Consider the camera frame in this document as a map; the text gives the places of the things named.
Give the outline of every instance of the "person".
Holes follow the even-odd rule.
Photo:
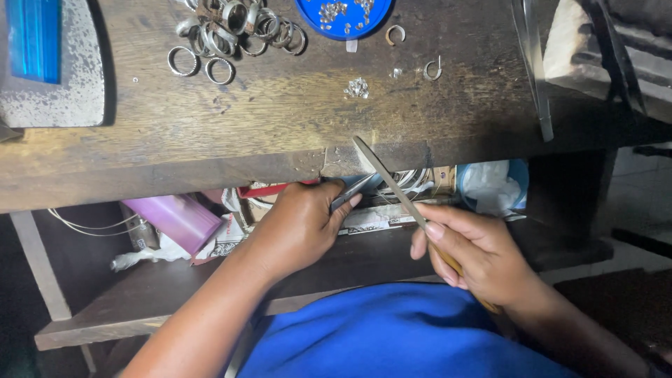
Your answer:
[[[289,185],[254,232],[142,347],[123,378],[223,376],[243,328],[278,281],[334,243],[354,196],[329,212],[340,180]],[[253,320],[258,340],[238,377],[648,377],[647,362],[545,285],[504,223],[448,206],[417,204],[448,285],[396,282],[344,291],[298,311]],[[536,349],[502,337],[473,295],[500,305]]]

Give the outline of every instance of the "blue bucket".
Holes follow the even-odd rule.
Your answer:
[[[462,202],[466,203],[470,209],[476,211],[476,200],[468,198],[464,195],[462,190],[462,185],[464,183],[464,172],[469,168],[471,164],[460,164],[457,168],[457,189],[460,192],[460,197]],[[509,160],[509,173],[507,174],[510,178],[516,180],[518,185],[520,185],[520,195],[511,205],[510,209],[514,209],[520,201],[525,198],[528,194],[528,188],[530,187],[530,173],[528,171],[528,165],[522,159],[510,159]]]

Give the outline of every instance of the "person's left hand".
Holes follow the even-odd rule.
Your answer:
[[[314,264],[334,244],[343,220],[362,199],[356,194],[329,214],[331,202],[344,188],[343,180],[290,184],[237,252],[276,281]]]

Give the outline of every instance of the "fingernail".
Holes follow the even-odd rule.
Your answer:
[[[352,198],[350,198],[350,206],[355,207],[357,206],[358,203],[362,200],[362,195],[360,193],[355,194]]]
[[[446,228],[439,223],[429,222],[425,227],[425,233],[432,241],[438,241],[444,236]]]

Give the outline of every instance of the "wooden workbench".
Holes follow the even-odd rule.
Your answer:
[[[359,173],[355,134],[391,170],[672,139],[666,124],[634,126],[613,106],[553,87],[556,138],[543,144],[506,1],[397,1],[351,54],[312,31],[293,0],[269,0],[304,27],[307,49],[235,59],[227,86],[170,72],[168,51],[186,44],[174,32],[190,14],[184,5],[99,5],[113,57],[110,126],[32,128],[1,144],[0,213]],[[540,1],[543,34],[555,7]],[[407,32],[394,47],[384,37],[392,24]],[[424,80],[416,70],[439,55],[443,75]],[[396,80],[394,68],[404,70]],[[357,77],[369,98],[344,99]]]

